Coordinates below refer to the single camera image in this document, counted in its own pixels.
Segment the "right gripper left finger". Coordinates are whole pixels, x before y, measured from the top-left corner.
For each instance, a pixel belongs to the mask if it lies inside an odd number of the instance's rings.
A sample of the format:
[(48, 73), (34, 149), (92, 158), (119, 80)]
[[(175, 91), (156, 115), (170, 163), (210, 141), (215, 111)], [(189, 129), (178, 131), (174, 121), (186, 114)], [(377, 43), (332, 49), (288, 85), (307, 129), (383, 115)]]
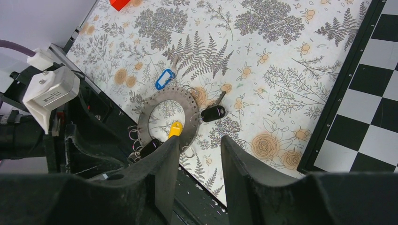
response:
[(168, 225), (172, 219), (180, 138), (106, 180), (71, 174), (3, 174), (3, 225)]

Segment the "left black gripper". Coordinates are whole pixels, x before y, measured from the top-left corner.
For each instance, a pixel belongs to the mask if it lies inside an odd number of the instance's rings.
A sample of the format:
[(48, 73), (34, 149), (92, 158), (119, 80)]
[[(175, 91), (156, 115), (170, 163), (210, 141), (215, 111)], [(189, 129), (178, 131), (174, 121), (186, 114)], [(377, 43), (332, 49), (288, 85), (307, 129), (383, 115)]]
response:
[(23, 95), (38, 73), (32, 66), (12, 72), (11, 86), (0, 95), (2, 103), (14, 107), (0, 116), (0, 158), (45, 157), (50, 173), (71, 173), (67, 166), (72, 156), (72, 173), (84, 178), (126, 169), (131, 118), (104, 93), (89, 90), (81, 72), (74, 71), (80, 79), (78, 96), (51, 112), (49, 134), (33, 116), (23, 115)]

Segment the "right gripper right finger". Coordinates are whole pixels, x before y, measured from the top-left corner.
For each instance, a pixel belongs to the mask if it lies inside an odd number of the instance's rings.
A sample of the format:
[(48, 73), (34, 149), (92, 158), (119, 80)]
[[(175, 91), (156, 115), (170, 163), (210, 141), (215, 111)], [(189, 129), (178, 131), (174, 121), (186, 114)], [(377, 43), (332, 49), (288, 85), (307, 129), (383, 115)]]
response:
[(398, 176), (390, 172), (286, 175), (221, 139), (232, 225), (395, 225)]

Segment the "yellow headed key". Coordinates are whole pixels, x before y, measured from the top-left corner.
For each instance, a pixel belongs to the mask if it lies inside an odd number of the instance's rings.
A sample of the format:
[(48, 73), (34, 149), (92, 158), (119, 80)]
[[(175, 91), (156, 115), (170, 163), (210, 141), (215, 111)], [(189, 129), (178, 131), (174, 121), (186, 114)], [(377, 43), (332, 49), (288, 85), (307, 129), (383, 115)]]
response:
[(183, 130), (183, 125), (181, 122), (179, 121), (174, 121), (171, 124), (170, 130), (169, 130), (169, 134), (168, 134), (168, 138), (171, 138), (172, 136), (180, 136), (180, 134), (182, 133)]

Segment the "black headed key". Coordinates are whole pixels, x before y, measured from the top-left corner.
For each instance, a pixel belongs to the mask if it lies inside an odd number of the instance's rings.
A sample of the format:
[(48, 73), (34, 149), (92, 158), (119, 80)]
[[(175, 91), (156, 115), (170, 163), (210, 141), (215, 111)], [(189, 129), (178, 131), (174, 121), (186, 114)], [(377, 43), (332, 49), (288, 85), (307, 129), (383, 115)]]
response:
[(216, 99), (215, 103), (201, 112), (200, 116), (203, 122), (212, 122), (215, 120), (219, 120), (226, 115), (225, 108), (220, 105), (221, 100), (225, 95), (226, 91), (222, 91), (220, 96)]

